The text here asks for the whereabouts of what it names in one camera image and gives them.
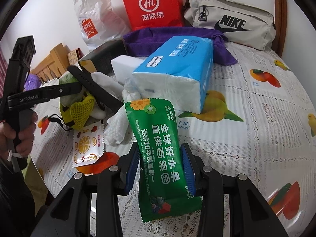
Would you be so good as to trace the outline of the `person's left hand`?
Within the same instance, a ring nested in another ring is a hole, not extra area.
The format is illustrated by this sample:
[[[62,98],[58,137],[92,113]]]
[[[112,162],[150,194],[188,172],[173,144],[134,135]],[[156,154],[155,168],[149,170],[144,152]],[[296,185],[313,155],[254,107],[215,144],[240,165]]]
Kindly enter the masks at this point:
[[[1,122],[1,159],[4,159],[6,162],[8,161],[7,139],[14,140],[16,135],[21,141],[16,147],[17,153],[22,157],[27,157],[31,153],[37,120],[38,115],[36,112],[33,112],[30,124],[23,131],[19,132],[18,135],[7,122]]]

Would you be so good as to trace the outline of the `dark sleeve forearm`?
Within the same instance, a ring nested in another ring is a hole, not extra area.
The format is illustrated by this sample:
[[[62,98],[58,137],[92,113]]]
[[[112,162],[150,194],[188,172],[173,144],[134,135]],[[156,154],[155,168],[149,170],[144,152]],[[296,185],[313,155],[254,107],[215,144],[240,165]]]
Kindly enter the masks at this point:
[[[1,159],[1,236],[30,236],[35,203],[23,174]]]

